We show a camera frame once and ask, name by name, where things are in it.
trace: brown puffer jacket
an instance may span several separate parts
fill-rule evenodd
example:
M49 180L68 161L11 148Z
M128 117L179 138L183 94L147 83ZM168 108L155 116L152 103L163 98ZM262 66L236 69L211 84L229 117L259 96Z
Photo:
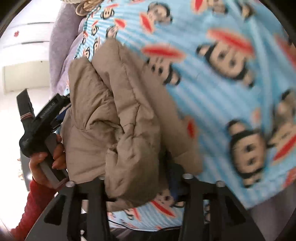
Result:
M100 46L92 63L71 64L72 107L62 126L69 177L83 183L105 173L106 193L118 200L109 211L143 205L165 189L162 150L185 172L202 170L197 141L157 78L115 39Z

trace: blue blanket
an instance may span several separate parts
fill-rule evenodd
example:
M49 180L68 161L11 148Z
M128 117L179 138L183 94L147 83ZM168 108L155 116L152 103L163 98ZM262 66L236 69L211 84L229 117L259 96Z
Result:
M91 61L106 38L140 54L180 114L194 118L200 180L225 181L250 208L295 179L296 50L259 1L105 0L87 16L76 58ZM179 226L183 211L165 190L109 218L158 230Z

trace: red sweater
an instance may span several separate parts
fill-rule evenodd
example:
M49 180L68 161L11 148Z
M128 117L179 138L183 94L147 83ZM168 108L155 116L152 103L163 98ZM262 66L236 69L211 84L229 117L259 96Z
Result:
M56 190L42 186L33 180L30 183L30 193L28 195L25 213L19 225L11 230L11 234L16 241L24 241L33 225L52 200Z

